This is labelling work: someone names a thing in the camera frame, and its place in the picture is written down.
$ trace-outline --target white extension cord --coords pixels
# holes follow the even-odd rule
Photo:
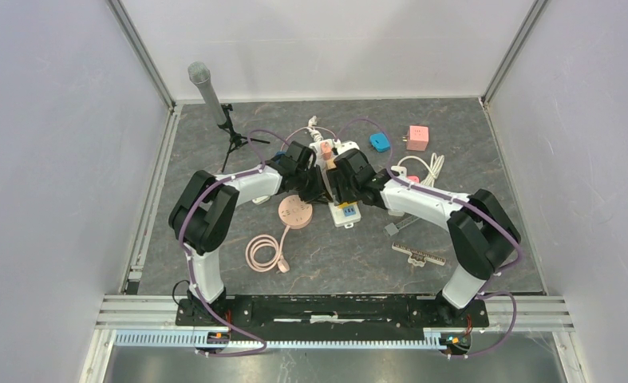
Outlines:
[[[417,156],[405,156],[398,161],[398,166],[401,166],[405,160],[417,160],[421,162],[429,174],[420,182],[420,184],[433,188],[433,185],[436,183],[436,179],[440,175],[440,170],[443,168],[445,156],[438,156],[436,153],[432,153],[431,164],[427,164],[424,160]]]

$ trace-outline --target black stand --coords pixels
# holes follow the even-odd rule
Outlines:
[[[234,123],[231,122],[231,117],[229,116],[229,112],[234,110],[234,107],[231,104],[222,104],[222,110],[224,111],[224,116],[227,117],[227,122],[221,125],[217,125],[218,128],[222,129],[224,132],[229,133],[229,149],[227,149],[227,155],[224,157],[224,163],[222,164],[222,173],[224,173],[224,168],[227,166],[227,161],[229,160],[229,155],[235,151],[240,149],[242,146],[248,143],[248,137],[242,136],[238,134],[234,130]],[[258,140],[256,138],[251,139],[253,142],[259,142],[260,144],[269,144],[269,141],[266,140]]]

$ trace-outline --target white panel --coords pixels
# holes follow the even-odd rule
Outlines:
[[[549,3],[492,122],[590,379],[628,381],[628,1]]]
[[[177,100],[479,96],[532,0],[125,0]]]
[[[103,1],[0,1],[0,382],[77,381],[167,109]]]

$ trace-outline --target power strip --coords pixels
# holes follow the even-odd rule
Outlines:
[[[333,216],[335,227],[344,227],[350,229],[353,224],[361,220],[361,211],[358,210],[358,203],[343,203],[335,206],[334,203],[328,203],[330,214]]]

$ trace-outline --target purple cable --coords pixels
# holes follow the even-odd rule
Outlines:
[[[473,205],[471,205],[470,203],[463,201],[462,199],[458,199],[458,198],[451,198],[449,195],[445,195],[443,193],[439,193],[438,191],[434,191],[434,190],[430,190],[427,188],[423,188],[417,184],[411,184],[410,182],[406,182],[404,180],[399,179],[397,176],[395,176],[393,174],[393,172],[391,172],[391,158],[393,157],[393,142],[391,141],[391,137],[389,136],[389,134],[386,132],[386,130],[384,128],[382,128],[378,123],[376,123],[373,120],[370,120],[368,118],[364,118],[364,117],[360,117],[360,118],[356,118],[353,119],[351,121],[349,121],[344,128],[342,128],[342,130],[339,131],[338,136],[342,136],[342,133],[351,125],[351,124],[355,124],[357,122],[367,122],[369,124],[374,125],[376,128],[378,128],[380,130],[380,132],[384,133],[384,135],[386,136],[387,141],[389,142],[389,158],[386,161],[386,170],[389,173],[389,175],[391,176],[391,178],[393,180],[395,180],[396,182],[398,182],[401,185],[404,186],[409,186],[419,192],[423,192],[425,194],[428,195],[433,195],[437,198],[440,198],[442,200],[445,201],[452,201],[454,203],[457,203],[460,206],[466,207],[468,210],[473,211],[475,214],[477,214],[480,218],[482,218],[485,222],[489,223],[490,225],[492,225],[492,227],[494,227],[515,249],[516,253],[518,254],[516,256],[516,258],[507,263],[506,265],[502,266],[499,268],[499,272],[504,271],[504,270],[508,270],[510,267],[515,266],[516,264],[518,264],[518,262],[521,262],[524,258],[525,258],[525,253],[523,252],[523,249],[520,247],[520,245],[518,244],[518,242],[515,240],[515,238],[513,238],[512,235],[510,235],[507,231],[504,230],[503,227],[501,227],[497,222],[495,222],[494,219],[492,219],[489,215],[485,214],[484,212],[482,212],[478,207],[475,207]],[[484,289],[488,283],[490,282],[490,280],[488,280],[480,289]],[[513,326],[515,326],[515,316],[517,314],[516,311],[516,304],[515,304],[515,298],[513,298],[513,295],[511,295],[511,293],[507,292],[507,291],[499,291],[496,293],[491,293],[491,294],[487,294],[485,296],[479,296],[478,299],[482,299],[485,300],[487,298],[490,297],[495,297],[497,295],[507,295],[509,298],[511,298],[511,303],[513,304],[513,316],[511,317],[511,325],[508,327],[507,332],[504,334],[504,336],[494,345],[488,347],[487,349],[483,349],[481,351],[477,351],[475,353],[470,354],[469,356],[473,357],[476,355],[483,355],[485,353],[488,353],[490,351],[493,351],[494,349],[496,349],[497,347],[499,347],[500,345],[502,345],[503,343],[505,343],[508,339],[509,334],[511,334],[511,331],[513,330]]]
[[[268,131],[268,130],[265,130],[265,129],[255,129],[255,130],[250,131],[248,133],[248,136],[247,136],[248,137],[248,144],[252,148],[253,152],[255,152],[255,154],[257,154],[257,157],[259,158],[260,164],[262,165],[260,167],[260,169],[249,170],[247,172],[242,172],[242,173],[236,174],[236,175],[234,175],[232,177],[225,177],[225,178],[222,178],[221,180],[215,181],[210,187],[208,187],[208,189],[203,191],[203,193],[201,193],[199,198],[194,202],[194,204],[192,205],[192,208],[189,210],[189,212],[187,213],[187,216],[184,218],[184,222],[182,223],[182,227],[180,228],[180,237],[179,237],[179,241],[178,242],[180,244],[180,247],[182,247],[182,249],[184,250],[184,253],[187,255],[187,268],[189,269],[189,280],[191,281],[189,286],[190,287],[193,286],[193,289],[196,292],[196,295],[199,297],[199,300],[203,304],[203,308],[205,308],[206,311],[208,313],[210,313],[210,315],[217,322],[222,323],[223,325],[225,325],[229,329],[234,330],[234,331],[236,331],[239,334],[242,334],[242,335],[244,335],[246,337],[249,337],[250,339],[254,339],[257,342],[262,343],[262,346],[259,347],[258,349],[249,349],[249,350],[246,350],[246,351],[239,351],[239,352],[236,352],[236,353],[206,353],[206,355],[209,356],[209,357],[241,357],[241,356],[247,356],[247,355],[254,355],[254,354],[263,352],[267,348],[267,342],[265,342],[262,338],[258,337],[257,335],[251,334],[251,333],[247,332],[246,330],[241,330],[239,327],[236,327],[236,326],[232,325],[231,323],[229,323],[226,320],[224,320],[224,318],[220,317],[210,307],[210,305],[206,301],[206,299],[203,296],[203,294],[201,294],[201,290],[199,289],[199,284],[197,283],[197,280],[196,280],[196,275],[194,274],[194,263],[193,263],[193,258],[192,258],[192,252],[186,246],[184,246],[184,233],[187,231],[187,226],[189,226],[189,221],[192,220],[192,216],[194,215],[194,213],[196,213],[196,210],[199,208],[199,205],[201,204],[201,201],[203,201],[206,198],[206,196],[208,194],[210,194],[210,192],[212,192],[219,185],[225,184],[226,182],[229,182],[232,179],[237,179],[237,178],[242,178],[242,177],[245,177],[245,176],[252,176],[254,174],[258,174],[266,166],[266,162],[264,160],[264,157],[257,150],[255,145],[252,143],[252,133],[253,132],[269,133],[272,136],[274,136],[274,137],[280,139],[281,141],[285,142],[286,144],[290,144],[287,141],[285,141],[278,134],[276,134],[274,132],[271,132],[271,131]]]

